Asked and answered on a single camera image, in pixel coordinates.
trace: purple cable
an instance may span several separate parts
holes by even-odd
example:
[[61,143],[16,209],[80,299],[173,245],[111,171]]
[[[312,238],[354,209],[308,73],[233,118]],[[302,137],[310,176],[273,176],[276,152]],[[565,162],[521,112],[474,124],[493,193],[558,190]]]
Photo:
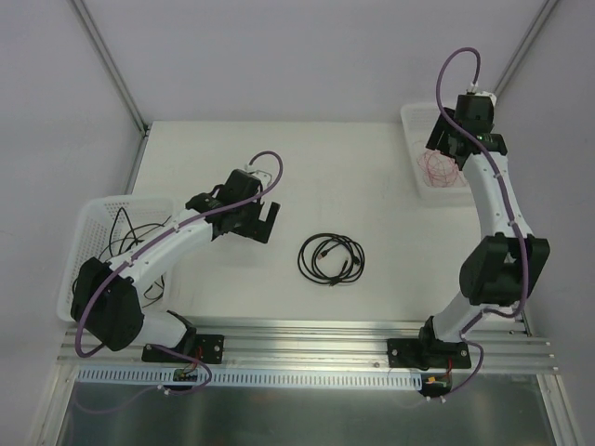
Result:
[[[153,348],[157,348],[158,350],[161,350],[161,351],[167,353],[168,355],[174,356],[176,358],[180,358],[181,360],[185,360],[185,361],[188,361],[188,362],[191,362],[191,363],[198,364],[203,369],[205,369],[205,371],[206,371],[207,378],[201,384],[197,384],[196,386],[192,386],[192,388],[189,389],[189,390],[172,390],[171,388],[169,388],[167,390],[167,392],[168,392],[167,394],[168,395],[183,396],[183,395],[190,395],[192,393],[196,393],[199,390],[201,390],[202,388],[204,388],[207,384],[209,384],[211,382],[211,380],[213,379],[213,372],[202,361],[199,361],[196,358],[191,358],[190,356],[182,355],[181,353],[177,353],[176,351],[171,350],[171,349],[169,349],[167,347],[164,347],[164,346],[158,346],[158,345],[152,344],[152,347]],[[119,411],[125,409],[130,404],[132,404],[134,401],[136,401],[138,398],[140,398],[142,395],[144,395],[145,393],[148,393],[151,390],[160,390],[160,387],[158,387],[158,386],[148,386],[148,387],[145,387],[140,392],[138,392],[137,394],[135,394],[132,398],[130,398],[129,400],[123,402],[119,406],[112,407],[111,409],[95,410],[95,409],[87,409],[86,407],[83,407],[78,402],[78,400],[76,398],[76,385],[74,386],[73,395],[71,396],[71,399],[72,399],[72,404],[78,410],[80,410],[81,412],[88,413],[90,415],[107,415],[107,414],[116,413],[116,412],[119,412]]]
[[479,322],[482,319],[482,316],[484,313],[496,314],[498,316],[501,316],[503,318],[508,318],[508,319],[516,318],[519,314],[521,314],[522,310],[524,309],[525,303],[527,301],[527,297],[529,296],[529,261],[528,261],[528,255],[527,255],[527,247],[524,244],[524,237],[522,236],[521,229],[519,228],[519,225],[517,225],[517,223],[514,221],[514,211],[512,210],[512,204],[510,203],[509,191],[506,187],[506,183],[504,182],[504,178],[502,177],[500,169],[498,168],[496,161],[490,154],[489,150],[487,150],[483,146],[483,144],[480,142],[480,140],[478,140],[476,137],[474,137],[471,133],[469,133],[463,127],[458,125],[448,115],[448,113],[446,112],[446,110],[444,109],[444,106],[443,106],[441,87],[442,87],[444,72],[446,71],[446,68],[448,67],[448,65],[450,64],[452,59],[454,59],[460,53],[468,53],[468,52],[475,55],[475,58],[477,60],[477,63],[475,65],[475,75],[473,76],[473,83],[477,84],[477,79],[479,78],[480,68],[482,65],[482,57],[476,48],[473,48],[470,46],[465,46],[465,47],[459,48],[457,51],[455,51],[453,54],[451,54],[448,57],[448,59],[446,59],[446,61],[444,62],[443,66],[440,69],[440,73],[438,74],[438,80],[436,81],[436,103],[438,105],[438,109],[440,110],[440,114],[443,116],[443,118],[446,120],[446,122],[449,125],[451,125],[457,132],[459,132],[461,135],[463,135],[465,138],[467,138],[473,144],[475,144],[475,146],[480,150],[482,155],[485,156],[488,163],[492,167],[492,170],[494,171],[494,176],[496,177],[496,179],[498,181],[498,186],[500,187],[500,192],[502,194],[502,201],[504,203],[504,208],[506,209],[506,213],[509,218],[509,224],[512,227],[514,235],[519,240],[519,246],[520,246],[520,250],[521,250],[522,290],[521,290],[521,301],[519,302],[519,306],[514,311],[512,311],[512,313],[508,314],[508,313],[499,311],[497,309],[486,308],[486,309],[480,311],[480,313],[478,313],[477,316],[475,316],[471,321],[469,321],[469,323],[467,325],[465,325],[465,327],[463,327],[463,329],[460,332],[461,339],[467,345],[476,347],[478,350],[480,350],[480,358],[478,359],[477,365],[475,366],[475,369],[473,370],[473,372],[471,372],[471,374],[467,377],[467,379],[465,379],[465,381],[463,381],[458,386],[454,387],[449,392],[449,395],[452,394],[453,392],[460,390],[462,387],[464,387],[471,379],[473,379],[473,377],[475,377],[475,375],[480,371],[480,369],[482,368],[482,365],[483,365],[483,356],[484,356],[483,347],[476,342],[472,342],[472,341],[465,339],[464,338],[465,334],[477,322]]
[[[183,228],[183,227],[191,224],[192,222],[194,222],[196,220],[200,220],[207,216],[213,216],[215,214],[220,214],[222,212],[231,211],[232,209],[235,209],[237,207],[244,206],[245,204],[248,204],[248,203],[252,203],[255,200],[258,200],[259,198],[261,198],[264,195],[266,195],[267,193],[269,193],[271,190],[273,190],[274,187],[277,186],[277,184],[279,183],[279,180],[281,179],[281,176],[283,175],[283,160],[274,151],[262,151],[261,153],[257,153],[256,155],[254,155],[252,157],[252,159],[250,160],[249,164],[252,165],[252,163],[255,160],[257,160],[258,158],[260,158],[261,156],[264,156],[264,155],[274,156],[275,159],[277,160],[277,163],[279,164],[279,173],[277,174],[277,177],[275,178],[275,180],[271,183],[271,185],[267,189],[263,190],[260,193],[257,193],[254,197],[247,198],[247,199],[242,200],[238,203],[229,204],[227,206],[223,206],[218,209],[214,209],[212,211],[204,212],[197,216],[191,216],[190,218],[187,218],[184,221],[180,222],[179,227]],[[159,236],[155,237],[153,240],[151,240],[150,242],[145,244],[143,247],[141,247],[136,253],[134,253],[134,255],[132,255],[130,258],[131,261],[134,262],[135,260],[137,260],[140,256],[142,256],[142,254],[146,253],[147,250],[151,249],[153,246],[155,246],[160,241],[162,241],[166,237],[170,236],[174,232],[176,232],[176,230],[174,228],[170,228],[169,230],[165,231],[164,233],[159,234]],[[113,279],[115,279],[116,276],[118,276],[124,269],[128,268],[129,266],[130,266],[130,264],[127,262],[124,262],[122,265],[120,265],[112,274],[110,274],[105,279],[105,281],[103,281],[101,283],[101,285],[97,288],[97,290],[95,290],[95,293],[93,293],[93,295],[91,296],[91,299],[86,304],[85,310],[83,311],[83,315],[81,316],[81,319],[78,322],[78,326],[76,328],[76,336],[74,338],[74,350],[76,351],[76,354],[78,356],[80,356],[81,358],[90,358],[91,356],[93,356],[95,353],[97,353],[98,351],[100,351],[103,348],[103,344],[100,344],[99,346],[93,348],[91,351],[84,352],[83,348],[81,346],[81,342],[83,339],[83,329],[85,328],[86,320],[88,319],[89,314],[91,313],[91,309],[93,308],[93,306],[99,299],[99,296],[101,295],[101,293],[103,293],[103,290],[105,290],[105,288],[112,282]]]

